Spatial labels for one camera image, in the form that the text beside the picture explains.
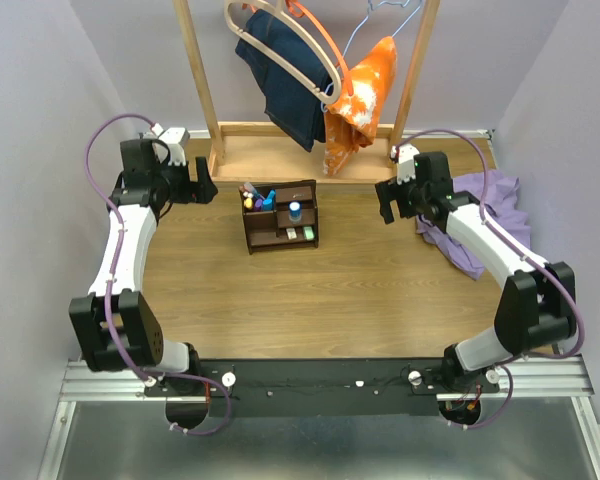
clothing rack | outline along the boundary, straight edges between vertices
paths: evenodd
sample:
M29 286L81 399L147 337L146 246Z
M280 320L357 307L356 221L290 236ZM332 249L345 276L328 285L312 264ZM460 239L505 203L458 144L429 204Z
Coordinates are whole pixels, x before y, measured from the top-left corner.
M424 4L394 124L378 125L374 144L361 148L334 177L327 177L322 171L324 149L318 144L307 153L273 123L218 122L188 0L173 0L173 5L211 136L208 162L215 182L289 182L315 178L318 183L373 184L395 175L388 160L389 149L402 138L440 0L426 0Z

orange hanger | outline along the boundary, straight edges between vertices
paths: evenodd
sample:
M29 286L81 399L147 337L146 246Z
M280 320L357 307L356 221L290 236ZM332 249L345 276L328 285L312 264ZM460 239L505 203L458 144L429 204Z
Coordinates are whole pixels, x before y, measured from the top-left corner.
M307 7L298 2L298 0L285 0L285 3L291 15L293 15L296 18L302 18L306 16L311 21L311 23L313 23L316 26L320 34L324 37L324 39L329 44L329 47L331 47L331 50L335 54L336 59L338 60L336 66L342 68L342 76L344 78L344 85L347 89L347 94L349 96L353 95L353 83L351 82L351 74L349 73L349 67L347 67L347 62L345 62L344 56L340 52L340 49L336 45L336 42L334 42L333 38L331 38L331 35L329 35L329 32L327 32L327 30L322 26L318 19L307 9ZM253 5L247 5L245 3L242 4L243 10L247 7L249 7L254 13L257 11L257 8Z

hanging clothes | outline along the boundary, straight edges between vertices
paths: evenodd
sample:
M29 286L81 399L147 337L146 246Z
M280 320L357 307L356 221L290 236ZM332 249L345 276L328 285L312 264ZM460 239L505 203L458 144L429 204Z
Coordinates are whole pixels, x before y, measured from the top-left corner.
M309 46L287 25L263 10L247 21L245 30L304 73L321 90L331 82L326 69ZM265 113L306 151L314 140L325 141L320 101L280 65L244 40L236 54L251 68L265 96Z
M326 149L324 173L340 172L360 147L376 138L380 114L396 74L396 44L385 37L350 70L353 95L344 92L324 114Z
M484 173L470 173L453 179L454 192L470 192L476 198L482 195ZM507 232L525 247L531 246L531 227L528 215L516 210L520 182L499 170L489 171L489 192L485 201L487 211ZM427 243L436 245L456 267L474 280L484 272L484 265L469 249L420 216L416 217L416 231Z

navy blue garment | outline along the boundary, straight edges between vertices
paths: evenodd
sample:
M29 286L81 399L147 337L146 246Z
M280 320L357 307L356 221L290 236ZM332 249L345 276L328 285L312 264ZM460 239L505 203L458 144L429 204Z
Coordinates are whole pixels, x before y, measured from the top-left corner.
M304 73L322 91L331 82L326 69L309 46L288 26L263 10L254 13L245 31ZM320 101L265 54L240 39L236 53L249 67L265 96L271 121L310 152L313 141L325 141Z

wooden tabletop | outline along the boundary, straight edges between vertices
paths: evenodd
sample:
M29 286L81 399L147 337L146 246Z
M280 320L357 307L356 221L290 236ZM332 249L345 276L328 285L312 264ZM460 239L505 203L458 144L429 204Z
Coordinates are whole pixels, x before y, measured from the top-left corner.
M448 154L454 175L479 170L456 140L422 142ZM144 276L165 335L207 358L440 356L493 325L500 290L490 274L476 282L457 270L414 219L384 225L369 188L318 186L320 247L252 256L234 191L174 205Z

